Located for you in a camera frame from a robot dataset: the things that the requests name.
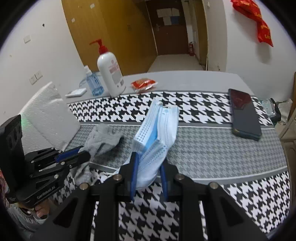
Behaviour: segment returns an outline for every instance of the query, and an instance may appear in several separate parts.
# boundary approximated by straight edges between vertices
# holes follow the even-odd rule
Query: black phone
[[[232,133],[258,141],[262,135],[258,115],[248,93],[229,89],[232,112]]]

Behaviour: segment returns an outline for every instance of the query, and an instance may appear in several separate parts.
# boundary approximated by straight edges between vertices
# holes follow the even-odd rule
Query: person's hand
[[[41,218],[43,215],[49,214],[49,209],[50,209],[50,206],[49,206],[48,199],[46,199],[45,201],[43,201],[42,203],[40,203],[35,207],[36,214],[39,218]]]

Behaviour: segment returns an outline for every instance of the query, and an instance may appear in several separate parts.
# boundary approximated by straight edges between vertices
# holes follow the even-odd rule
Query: red fire extinguisher
[[[193,47],[193,42],[189,43],[189,55],[194,56],[194,47]]]

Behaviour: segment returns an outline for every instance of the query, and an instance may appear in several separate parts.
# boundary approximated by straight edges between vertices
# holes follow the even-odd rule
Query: blue plastic bottle
[[[92,73],[87,65],[84,68],[85,68],[86,76],[87,76],[86,82],[88,83],[93,96],[99,96],[99,95],[103,94],[104,88],[103,88],[101,82],[99,81],[97,75],[95,73]]]

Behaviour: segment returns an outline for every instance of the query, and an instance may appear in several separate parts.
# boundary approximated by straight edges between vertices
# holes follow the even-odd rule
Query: hand sanitizer bottle
[[[89,67],[86,65],[84,66],[85,72],[86,72],[86,82],[89,85],[89,88],[91,90],[91,93],[93,96],[99,96],[103,94],[104,88],[102,84],[100,83],[96,73],[91,72]]]
[[[90,44],[93,43],[98,43],[100,46],[100,56],[97,61],[99,71],[111,97],[116,97],[126,88],[117,59],[113,53],[109,52],[108,49],[102,45],[101,39],[98,39]]]

